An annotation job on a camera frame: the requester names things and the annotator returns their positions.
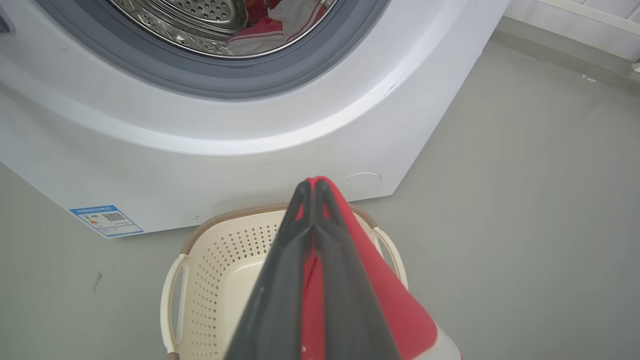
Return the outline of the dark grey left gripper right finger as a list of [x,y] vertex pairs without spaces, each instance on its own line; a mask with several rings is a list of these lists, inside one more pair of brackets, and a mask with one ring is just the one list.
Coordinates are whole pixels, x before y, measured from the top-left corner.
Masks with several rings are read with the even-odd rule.
[[338,200],[323,179],[313,187],[313,225],[323,273],[327,360],[400,359]]

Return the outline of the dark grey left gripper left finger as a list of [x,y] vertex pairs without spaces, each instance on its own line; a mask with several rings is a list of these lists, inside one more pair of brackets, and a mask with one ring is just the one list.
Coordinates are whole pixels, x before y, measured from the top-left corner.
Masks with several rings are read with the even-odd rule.
[[304,266],[311,253],[312,187],[295,188],[240,321],[227,360],[299,360]]

